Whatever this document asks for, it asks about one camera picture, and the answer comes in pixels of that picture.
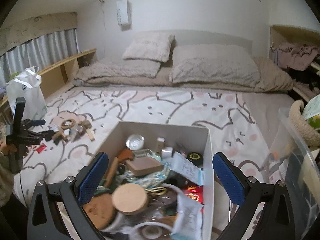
paper receipt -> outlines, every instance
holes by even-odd
[[[170,170],[175,171],[193,183],[203,186],[203,171],[180,153],[175,152],[171,160]]]

wall-mounted device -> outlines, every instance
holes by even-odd
[[[118,25],[130,25],[131,14],[128,0],[117,1],[117,19]]]

red card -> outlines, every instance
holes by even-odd
[[[44,143],[41,143],[38,149],[36,149],[36,151],[40,154],[43,152],[44,149],[46,149],[46,147],[47,146]]]

fluffy beige pillow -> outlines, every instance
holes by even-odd
[[[243,47],[199,44],[173,50],[170,82],[222,82],[254,88],[260,72]]]
[[[285,71],[275,65],[271,59],[264,57],[253,57],[254,62],[261,73],[263,90],[278,91],[291,90],[293,88],[292,78]]]
[[[174,35],[161,32],[137,33],[125,50],[123,59],[151,59],[167,62]]]

screw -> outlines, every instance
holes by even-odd
[[[44,181],[43,180],[39,180],[38,182],[37,182],[37,186],[42,186],[44,184]]]
[[[251,183],[256,183],[256,182],[257,182],[257,179],[256,179],[254,176],[249,176],[249,177],[248,177],[248,180],[249,180]]]
[[[75,177],[73,177],[73,176],[68,176],[68,177],[66,177],[66,179],[65,179],[65,181],[67,182],[67,183],[71,183],[71,182],[73,182],[75,180]]]
[[[279,181],[278,181],[278,185],[279,185],[280,187],[284,187],[284,186],[285,186],[285,183],[284,183],[282,180],[279,180]]]

